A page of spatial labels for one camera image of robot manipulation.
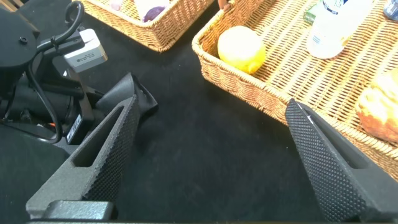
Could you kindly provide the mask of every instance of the white label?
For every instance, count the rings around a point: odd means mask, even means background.
[[[72,136],[75,134],[75,131],[77,130],[77,128],[79,127],[81,123],[81,116],[79,114],[79,116],[77,116],[72,128],[70,129],[68,135],[67,135],[67,140],[68,142],[70,142],[70,139],[72,138]]]

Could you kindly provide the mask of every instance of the bread roll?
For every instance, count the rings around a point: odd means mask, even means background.
[[[359,97],[356,112],[366,132],[398,141],[398,69],[376,77]]]

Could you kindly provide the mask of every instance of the bottle label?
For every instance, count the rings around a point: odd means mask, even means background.
[[[323,7],[334,15],[337,15],[341,7],[348,0],[323,0]]]

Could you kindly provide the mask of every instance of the lemon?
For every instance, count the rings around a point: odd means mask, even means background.
[[[236,26],[220,35],[218,55],[227,64],[253,74],[266,59],[266,46],[253,30]]]

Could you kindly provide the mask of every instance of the textured gripper pad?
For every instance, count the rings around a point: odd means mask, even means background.
[[[114,125],[108,136],[111,141],[83,193],[83,200],[113,202],[117,196],[122,171],[128,152],[132,150],[139,122],[138,103],[132,102],[126,107],[126,113],[122,114],[119,123]]]
[[[366,202],[351,183],[308,116],[289,103],[286,120],[325,218],[349,220],[366,209]]]

